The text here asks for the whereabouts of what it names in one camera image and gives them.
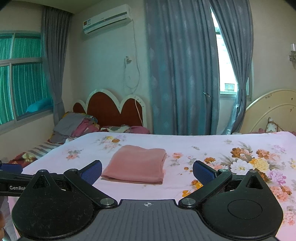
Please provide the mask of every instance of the ceiling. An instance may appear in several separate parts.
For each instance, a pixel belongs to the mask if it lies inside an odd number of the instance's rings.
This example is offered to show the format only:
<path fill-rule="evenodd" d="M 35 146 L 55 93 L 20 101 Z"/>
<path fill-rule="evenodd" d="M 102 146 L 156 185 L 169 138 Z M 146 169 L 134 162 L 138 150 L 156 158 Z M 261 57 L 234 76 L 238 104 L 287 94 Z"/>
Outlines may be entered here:
<path fill-rule="evenodd" d="M 86 8 L 95 5 L 101 0 L 17 0 L 38 3 L 50 7 L 59 8 L 71 13 L 79 13 Z"/>

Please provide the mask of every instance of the blue curtain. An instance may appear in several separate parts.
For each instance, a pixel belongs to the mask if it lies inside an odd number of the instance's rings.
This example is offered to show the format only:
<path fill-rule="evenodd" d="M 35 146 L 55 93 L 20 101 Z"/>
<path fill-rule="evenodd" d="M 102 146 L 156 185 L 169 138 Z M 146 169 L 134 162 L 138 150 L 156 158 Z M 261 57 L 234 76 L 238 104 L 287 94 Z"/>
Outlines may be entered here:
<path fill-rule="evenodd" d="M 208 0 L 146 0 L 155 134 L 216 134 L 219 63 Z"/>
<path fill-rule="evenodd" d="M 223 134 L 238 132 L 247 106 L 246 85 L 253 57 L 253 20 L 249 0 L 209 0 L 238 83 L 229 123 Z"/>

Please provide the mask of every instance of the floral bedsheet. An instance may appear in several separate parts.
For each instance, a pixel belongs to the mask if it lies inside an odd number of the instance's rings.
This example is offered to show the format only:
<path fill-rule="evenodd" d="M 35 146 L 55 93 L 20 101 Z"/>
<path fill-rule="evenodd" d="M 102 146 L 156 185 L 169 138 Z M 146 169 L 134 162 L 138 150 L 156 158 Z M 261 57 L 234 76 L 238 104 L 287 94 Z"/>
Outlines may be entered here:
<path fill-rule="evenodd" d="M 81 169 L 94 160 L 105 168 L 123 145 L 167 152 L 162 185 L 111 182 L 98 179 L 94 187 L 121 199 L 175 199 L 178 202 L 202 187 L 192 173 L 196 160 L 212 168 L 229 169 L 239 175 L 257 170 L 279 201 L 284 220 L 277 234 L 281 241 L 296 241 L 296 137 L 288 132 L 228 136 L 158 136 L 97 132 L 64 144 L 24 168 L 35 174 L 39 169 L 63 173 Z M 15 199 L 10 198 L 11 209 Z"/>

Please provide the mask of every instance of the wall lamp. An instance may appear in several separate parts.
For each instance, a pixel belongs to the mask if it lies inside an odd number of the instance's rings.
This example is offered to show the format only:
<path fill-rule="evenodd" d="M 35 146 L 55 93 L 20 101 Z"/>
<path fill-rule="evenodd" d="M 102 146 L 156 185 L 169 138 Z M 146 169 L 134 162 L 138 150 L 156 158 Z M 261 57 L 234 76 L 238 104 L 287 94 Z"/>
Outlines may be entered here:
<path fill-rule="evenodd" d="M 296 44 L 291 44 L 290 61 L 296 63 Z"/>

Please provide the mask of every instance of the pink folded towel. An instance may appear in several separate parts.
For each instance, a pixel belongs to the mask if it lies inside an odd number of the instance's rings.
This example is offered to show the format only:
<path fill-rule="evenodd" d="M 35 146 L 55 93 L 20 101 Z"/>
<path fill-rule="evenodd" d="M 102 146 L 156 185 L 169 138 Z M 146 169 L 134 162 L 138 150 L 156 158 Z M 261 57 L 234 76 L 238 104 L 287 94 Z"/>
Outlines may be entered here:
<path fill-rule="evenodd" d="M 162 184 L 164 149 L 144 149 L 138 146 L 121 147 L 102 173 L 109 181 Z"/>

